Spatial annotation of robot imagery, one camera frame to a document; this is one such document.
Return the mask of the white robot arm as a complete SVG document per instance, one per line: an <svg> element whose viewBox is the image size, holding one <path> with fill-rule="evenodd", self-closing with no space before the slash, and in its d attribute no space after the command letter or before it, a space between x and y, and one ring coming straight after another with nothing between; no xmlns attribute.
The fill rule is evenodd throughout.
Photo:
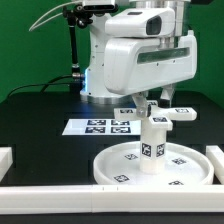
<svg viewBox="0 0 224 224"><path fill-rule="evenodd" d="M176 83L194 77L197 42L186 31L191 0L84 0L93 14L91 59L85 96L117 103L130 96L141 118L150 115L146 93L163 89L172 98Z"/></svg>

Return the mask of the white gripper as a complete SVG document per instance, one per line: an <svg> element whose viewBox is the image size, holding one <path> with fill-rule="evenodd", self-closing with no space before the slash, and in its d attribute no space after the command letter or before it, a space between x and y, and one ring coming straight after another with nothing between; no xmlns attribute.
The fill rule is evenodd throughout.
<svg viewBox="0 0 224 224"><path fill-rule="evenodd" d="M194 77L197 69L197 42L190 30L176 48L160 49L158 38L112 38L104 55L104 83L116 94L132 95L136 114L148 117L145 92L162 87L160 106L170 108L175 84Z"/></svg>

